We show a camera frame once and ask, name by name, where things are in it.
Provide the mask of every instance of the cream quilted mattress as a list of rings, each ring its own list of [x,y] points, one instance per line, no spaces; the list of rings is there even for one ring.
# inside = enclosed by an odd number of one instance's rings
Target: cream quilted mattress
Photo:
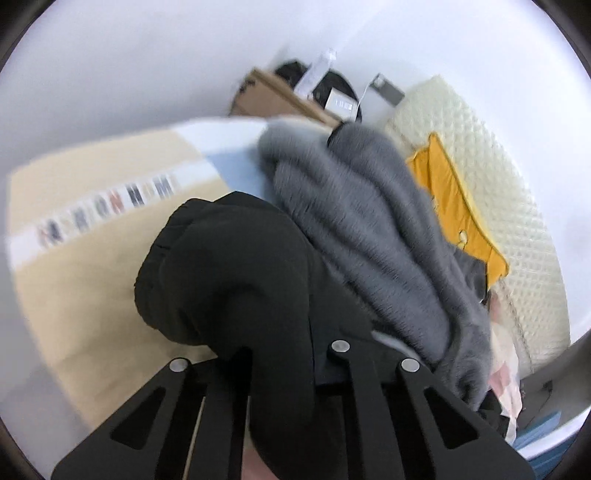
[[[441,78],[409,91],[385,132],[409,155],[437,132],[470,190],[484,227],[510,265],[493,287],[525,377],[570,345],[566,294],[554,244],[517,165]]]

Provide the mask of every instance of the fuzzy gray cloth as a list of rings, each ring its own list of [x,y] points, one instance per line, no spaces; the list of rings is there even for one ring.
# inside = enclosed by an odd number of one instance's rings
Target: fuzzy gray cloth
[[[259,141],[283,208],[340,280],[476,409],[491,372],[490,324],[428,194],[391,141],[344,124],[328,143],[272,123]]]

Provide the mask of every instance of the brown box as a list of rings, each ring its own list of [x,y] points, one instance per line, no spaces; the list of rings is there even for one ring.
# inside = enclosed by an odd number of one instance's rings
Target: brown box
[[[296,96],[282,78],[258,69],[251,71],[244,80],[234,98],[230,115],[301,115],[332,128],[341,122],[317,103]]]

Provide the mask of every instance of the gray fabric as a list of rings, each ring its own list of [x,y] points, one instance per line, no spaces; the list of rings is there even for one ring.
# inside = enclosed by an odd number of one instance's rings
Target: gray fabric
[[[392,143],[345,124],[327,145],[276,122],[259,151],[284,209],[376,312],[375,329],[404,340],[476,409],[491,370],[488,315]]]

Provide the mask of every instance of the yellow fabric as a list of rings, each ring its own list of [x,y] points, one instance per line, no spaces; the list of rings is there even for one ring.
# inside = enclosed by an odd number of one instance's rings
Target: yellow fabric
[[[433,197],[433,207],[447,241],[486,263],[488,288],[509,273],[509,265],[479,220],[468,190],[462,185],[436,133],[407,160],[417,183]]]

